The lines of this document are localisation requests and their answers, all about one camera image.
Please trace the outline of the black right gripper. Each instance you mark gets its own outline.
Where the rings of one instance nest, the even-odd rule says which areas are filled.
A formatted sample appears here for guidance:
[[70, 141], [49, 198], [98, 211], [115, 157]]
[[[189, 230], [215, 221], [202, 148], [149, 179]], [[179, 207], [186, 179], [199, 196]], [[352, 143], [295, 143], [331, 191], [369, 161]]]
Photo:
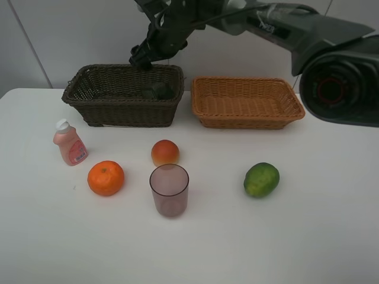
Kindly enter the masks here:
[[187, 38], [197, 29], [199, 1], [136, 1], [150, 24], [146, 38], [131, 49], [129, 63], [150, 69], [153, 62], [173, 58], [186, 48]]

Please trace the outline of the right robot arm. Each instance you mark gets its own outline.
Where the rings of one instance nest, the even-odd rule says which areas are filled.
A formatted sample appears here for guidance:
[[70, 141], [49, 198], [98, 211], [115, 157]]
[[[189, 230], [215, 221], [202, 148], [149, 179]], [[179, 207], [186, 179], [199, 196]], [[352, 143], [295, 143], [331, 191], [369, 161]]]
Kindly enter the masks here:
[[261, 1], [138, 1], [149, 19], [130, 63], [148, 69], [186, 48], [195, 30], [245, 31], [291, 53], [300, 97], [323, 121], [378, 126], [378, 35], [364, 24], [327, 17], [303, 4]]

